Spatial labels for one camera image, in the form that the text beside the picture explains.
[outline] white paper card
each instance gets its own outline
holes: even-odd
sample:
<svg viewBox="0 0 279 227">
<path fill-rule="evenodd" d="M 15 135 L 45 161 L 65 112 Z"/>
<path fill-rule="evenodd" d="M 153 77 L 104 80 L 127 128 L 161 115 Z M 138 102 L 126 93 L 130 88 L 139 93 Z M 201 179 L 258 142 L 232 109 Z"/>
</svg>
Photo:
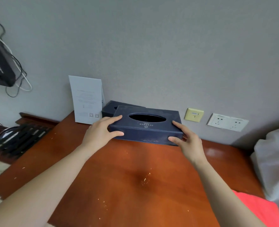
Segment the white paper card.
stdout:
<svg viewBox="0 0 279 227">
<path fill-rule="evenodd" d="M 102 117 L 102 80 L 69 76 L 75 122 L 93 124 Z"/>
</svg>

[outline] dark tissue box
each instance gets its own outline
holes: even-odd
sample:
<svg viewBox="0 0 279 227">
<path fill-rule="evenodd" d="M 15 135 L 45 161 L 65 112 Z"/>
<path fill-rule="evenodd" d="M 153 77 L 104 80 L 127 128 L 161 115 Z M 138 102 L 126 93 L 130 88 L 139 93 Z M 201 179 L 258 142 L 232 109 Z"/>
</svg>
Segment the dark tissue box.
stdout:
<svg viewBox="0 0 279 227">
<path fill-rule="evenodd" d="M 117 102 L 117 101 L 113 101 L 110 100 L 106 106 L 104 106 L 104 108 L 102 109 L 102 116 L 103 117 L 113 117 L 117 107 L 119 105 L 123 105 L 123 106 L 133 106 L 133 107 L 142 107 L 142 106 L 137 106 L 137 105 L 133 105 L 133 104 L 128 104 L 128 103 L 121 103 L 121 102 Z"/>
<path fill-rule="evenodd" d="M 125 135 L 116 139 L 174 145 L 169 136 L 182 138 L 183 132 L 172 124 L 181 123 L 179 112 L 145 107 L 119 106 L 114 116 L 122 119 L 109 125 L 110 131 L 122 131 Z"/>
</svg>

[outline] table surface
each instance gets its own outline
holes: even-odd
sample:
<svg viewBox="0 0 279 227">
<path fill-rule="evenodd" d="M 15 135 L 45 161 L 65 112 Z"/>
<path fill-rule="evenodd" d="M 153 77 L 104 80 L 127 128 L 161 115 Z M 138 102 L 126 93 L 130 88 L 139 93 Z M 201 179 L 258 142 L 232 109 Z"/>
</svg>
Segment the table surface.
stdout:
<svg viewBox="0 0 279 227">
<path fill-rule="evenodd" d="M 81 144 L 89 125 L 69 114 L 0 175 L 7 198 Z M 264 197 L 239 149 L 203 140 L 207 159 L 236 191 Z M 197 172 L 179 147 L 112 139 L 84 165 L 49 223 L 83 226 L 219 226 Z"/>
</svg>

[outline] finger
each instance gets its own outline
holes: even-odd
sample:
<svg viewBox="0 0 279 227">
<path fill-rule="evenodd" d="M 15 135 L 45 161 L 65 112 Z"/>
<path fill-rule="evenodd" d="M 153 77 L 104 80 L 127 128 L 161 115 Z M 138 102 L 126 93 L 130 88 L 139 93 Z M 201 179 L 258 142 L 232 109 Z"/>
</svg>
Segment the finger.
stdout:
<svg viewBox="0 0 279 227">
<path fill-rule="evenodd" d="M 124 133 L 122 131 L 112 131 L 110 132 L 111 138 L 114 138 L 116 136 L 123 136 Z"/>
<path fill-rule="evenodd" d="M 173 143 L 175 143 L 175 144 L 177 144 L 177 145 L 179 145 L 180 147 L 182 147 L 182 145 L 184 143 L 184 141 L 180 140 L 177 137 L 173 137 L 173 136 L 168 137 L 168 140 L 173 142 Z"/>
<path fill-rule="evenodd" d="M 108 118 L 108 119 L 104 120 L 103 122 L 108 126 L 108 125 L 114 123 L 115 121 L 120 120 L 121 118 L 122 118 L 122 115 L 116 116 L 116 117 L 112 117 L 112 118 Z"/>
<path fill-rule="evenodd" d="M 172 121 L 172 123 L 173 123 L 175 126 L 177 126 L 179 129 L 181 129 L 182 132 L 185 133 L 186 136 L 187 136 L 188 138 L 190 138 L 191 135 L 194 135 L 194 134 L 195 134 L 193 131 L 191 131 L 189 128 L 187 128 L 185 125 L 182 125 L 182 124 L 179 123 L 179 122 Z"/>
<path fill-rule="evenodd" d="M 99 121 L 102 122 L 102 121 L 104 121 L 104 120 L 106 120 L 106 119 L 109 119 L 109 118 L 110 118 L 110 117 L 105 116 L 105 117 L 101 118 Z"/>
</svg>

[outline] left hand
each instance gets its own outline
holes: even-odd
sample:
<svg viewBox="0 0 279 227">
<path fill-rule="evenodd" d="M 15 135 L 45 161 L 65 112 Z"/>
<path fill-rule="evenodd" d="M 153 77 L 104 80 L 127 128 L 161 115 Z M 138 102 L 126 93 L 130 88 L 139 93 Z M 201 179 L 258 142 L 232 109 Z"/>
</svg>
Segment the left hand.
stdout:
<svg viewBox="0 0 279 227">
<path fill-rule="evenodd" d="M 107 130 L 107 127 L 110 124 L 120 120 L 121 118 L 122 115 L 117 117 L 112 117 L 112 118 L 104 117 L 99 121 L 93 123 L 86 131 L 81 146 L 84 149 L 88 149 L 90 151 L 93 151 L 93 153 L 95 153 L 96 151 L 101 149 L 104 145 L 106 145 L 110 141 L 110 139 L 116 136 L 123 136 L 124 133 L 121 131 L 109 132 Z"/>
</svg>

